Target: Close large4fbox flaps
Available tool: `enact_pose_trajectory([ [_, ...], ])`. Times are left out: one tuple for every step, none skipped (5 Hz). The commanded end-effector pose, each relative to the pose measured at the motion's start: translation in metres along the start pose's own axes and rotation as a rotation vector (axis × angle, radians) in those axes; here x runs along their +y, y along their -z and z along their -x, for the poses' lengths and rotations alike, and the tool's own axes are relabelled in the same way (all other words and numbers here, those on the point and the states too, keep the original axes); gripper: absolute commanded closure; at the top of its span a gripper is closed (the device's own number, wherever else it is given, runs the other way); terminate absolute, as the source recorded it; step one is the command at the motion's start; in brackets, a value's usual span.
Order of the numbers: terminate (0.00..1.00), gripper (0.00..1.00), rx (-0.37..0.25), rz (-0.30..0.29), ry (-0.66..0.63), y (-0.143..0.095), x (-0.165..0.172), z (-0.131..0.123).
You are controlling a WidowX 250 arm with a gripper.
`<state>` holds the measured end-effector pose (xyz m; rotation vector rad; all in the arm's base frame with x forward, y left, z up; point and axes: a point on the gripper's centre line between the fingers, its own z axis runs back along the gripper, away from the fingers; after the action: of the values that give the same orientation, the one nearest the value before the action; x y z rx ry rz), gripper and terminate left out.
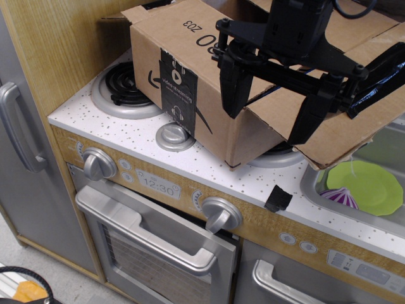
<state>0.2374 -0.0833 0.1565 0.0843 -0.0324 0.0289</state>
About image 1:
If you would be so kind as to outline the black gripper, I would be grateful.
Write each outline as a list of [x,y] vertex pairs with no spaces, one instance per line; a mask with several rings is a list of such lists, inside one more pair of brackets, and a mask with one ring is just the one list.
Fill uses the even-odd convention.
[[266,23],[217,21],[215,60],[229,117],[245,107],[253,77],[299,93],[305,99],[287,140],[296,146],[305,144],[341,101],[351,99],[353,87],[368,74],[327,41],[333,10],[349,20],[370,12],[349,14],[337,1],[273,1]]

